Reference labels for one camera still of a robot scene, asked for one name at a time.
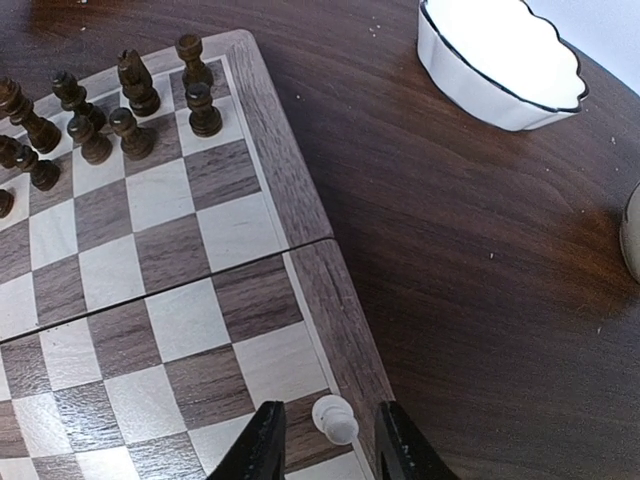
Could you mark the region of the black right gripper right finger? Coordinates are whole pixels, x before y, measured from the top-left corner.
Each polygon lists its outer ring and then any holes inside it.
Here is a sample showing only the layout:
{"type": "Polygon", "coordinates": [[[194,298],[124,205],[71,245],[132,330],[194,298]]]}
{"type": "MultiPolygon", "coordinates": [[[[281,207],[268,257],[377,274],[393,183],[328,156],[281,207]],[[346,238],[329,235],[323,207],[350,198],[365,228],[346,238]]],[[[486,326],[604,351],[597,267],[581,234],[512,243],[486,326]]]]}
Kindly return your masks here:
{"type": "Polygon", "coordinates": [[[375,420],[377,479],[452,479],[453,471],[397,401],[379,404],[375,420]]]}

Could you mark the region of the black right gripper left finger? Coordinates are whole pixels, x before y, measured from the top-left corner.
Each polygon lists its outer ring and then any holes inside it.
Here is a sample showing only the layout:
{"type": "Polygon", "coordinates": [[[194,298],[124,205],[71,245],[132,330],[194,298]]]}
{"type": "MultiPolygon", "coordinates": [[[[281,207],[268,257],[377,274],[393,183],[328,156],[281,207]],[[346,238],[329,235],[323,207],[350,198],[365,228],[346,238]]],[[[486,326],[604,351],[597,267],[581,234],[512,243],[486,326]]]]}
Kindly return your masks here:
{"type": "Polygon", "coordinates": [[[285,465],[285,405],[265,401],[207,479],[284,479],[285,465]]]}

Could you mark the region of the white pawn chess piece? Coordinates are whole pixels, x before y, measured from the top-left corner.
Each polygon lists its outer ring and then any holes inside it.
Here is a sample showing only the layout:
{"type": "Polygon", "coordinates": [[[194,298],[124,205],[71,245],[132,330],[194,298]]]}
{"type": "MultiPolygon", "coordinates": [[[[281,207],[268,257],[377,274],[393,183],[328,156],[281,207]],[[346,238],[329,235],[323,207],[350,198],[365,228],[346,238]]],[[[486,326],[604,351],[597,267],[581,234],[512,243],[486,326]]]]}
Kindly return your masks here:
{"type": "Polygon", "coordinates": [[[312,420],[316,429],[334,445],[350,445],[358,437],[359,424],[353,408],[338,395],[319,398],[312,407],[312,420]]]}

